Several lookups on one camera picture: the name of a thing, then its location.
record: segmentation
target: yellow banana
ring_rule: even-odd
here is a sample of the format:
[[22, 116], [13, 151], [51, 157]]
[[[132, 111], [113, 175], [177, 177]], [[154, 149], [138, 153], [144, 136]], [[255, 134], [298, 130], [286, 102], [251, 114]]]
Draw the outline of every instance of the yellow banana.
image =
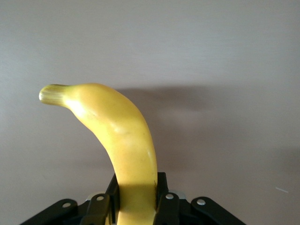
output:
[[157, 163], [147, 123], [137, 107], [107, 86], [51, 84], [42, 103], [68, 108], [106, 149], [120, 187], [118, 225], [152, 225], [156, 213]]

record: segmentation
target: banana tip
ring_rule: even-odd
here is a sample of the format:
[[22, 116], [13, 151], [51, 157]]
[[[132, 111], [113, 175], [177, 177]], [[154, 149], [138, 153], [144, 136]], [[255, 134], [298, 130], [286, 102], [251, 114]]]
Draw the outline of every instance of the banana tip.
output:
[[39, 100], [48, 105], [64, 106], [64, 95], [66, 85], [50, 84], [41, 89], [39, 92]]

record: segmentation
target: gray wall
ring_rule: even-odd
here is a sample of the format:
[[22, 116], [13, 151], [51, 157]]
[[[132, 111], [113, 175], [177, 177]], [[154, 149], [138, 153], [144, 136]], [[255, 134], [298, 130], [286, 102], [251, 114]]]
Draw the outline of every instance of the gray wall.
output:
[[0, 1], [0, 224], [105, 190], [110, 160], [51, 83], [141, 109], [159, 171], [248, 225], [300, 221], [298, 0]]

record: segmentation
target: metal screw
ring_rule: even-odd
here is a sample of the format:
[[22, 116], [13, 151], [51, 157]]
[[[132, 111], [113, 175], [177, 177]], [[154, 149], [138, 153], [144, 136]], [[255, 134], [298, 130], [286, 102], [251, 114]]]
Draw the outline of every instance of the metal screw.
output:
[[197, 204], [198, 204], [198, 205], [205, 205], [206, 202], [205, 202], [203, 199], [198, 199], [198, 200], [197, 200]]
[[101, 200], [103, 200], [103, 199], [104, 199], [103, 196], [98, 196], [98, 197], [96, 198], [97, 201], [101, 201]]
[[173, 199], [174, 196], [173, 196], [172, 194], [167, 194], [167, 195], [165, 196], [165, 198], [166, 198], [166, 199]]
[[63, 208], [67, 208], [69, 206], [71, 206], [71, 203], [69, 203], [69, 202], [67, 202], [67, 203], [65, 203], [65, 204], [62, 205]]

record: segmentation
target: banana peel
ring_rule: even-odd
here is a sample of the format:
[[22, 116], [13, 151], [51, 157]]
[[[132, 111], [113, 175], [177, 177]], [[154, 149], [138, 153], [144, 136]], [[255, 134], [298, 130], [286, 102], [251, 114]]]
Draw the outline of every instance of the banana peel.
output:
[[148, 125], [138, 108], [98, 83], [51, 84], [40, 91], [39, 99], [71, 110], [106, 149], [120, 187], [117, 225], [152, 225], [157, 162]]

